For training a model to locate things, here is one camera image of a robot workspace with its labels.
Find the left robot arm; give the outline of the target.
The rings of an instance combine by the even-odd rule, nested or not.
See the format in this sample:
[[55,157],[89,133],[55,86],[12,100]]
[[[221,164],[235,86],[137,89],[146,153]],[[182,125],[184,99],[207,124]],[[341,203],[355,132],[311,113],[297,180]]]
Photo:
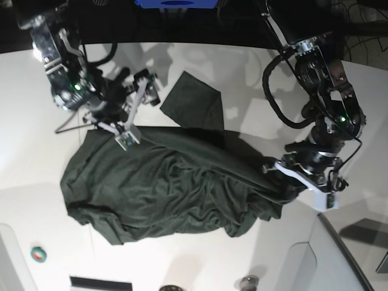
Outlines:
[[[340,176],[345,161],[339,153],[347,141],[359,141],[366,116],[337,53],[332,15],[316,1],[260,1],[258,9],[278,51],[263,71],[264,95],[285,125],[310,128],[304,140],[285,146],[271,169],[311,190],[316,209],[335,209],[337,194],[348,185]],[[300,122],[284,115],[270,90],[275,67],[290,58],[296,60],[291,71],[309,97]]]

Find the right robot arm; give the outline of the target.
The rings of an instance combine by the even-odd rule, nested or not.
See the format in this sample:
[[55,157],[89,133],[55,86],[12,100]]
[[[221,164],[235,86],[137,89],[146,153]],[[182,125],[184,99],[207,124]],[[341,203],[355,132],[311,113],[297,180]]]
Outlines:
[[19,28],[30,32],[33,50],[50,82],[54,103],[73,113],[86,109],[85,125],[119,137],[134,136],[138,107],[160,103],[156,75],[144,69],[126,86],[124,83],[131,71],[123,67],[114,79],[105,78],[99,66],[113,59],[118,43],[112,43],[105,58],[90,62],[86,52],[79,49],[79,30],[66,15],[68,6],[68,1],[11,2]]

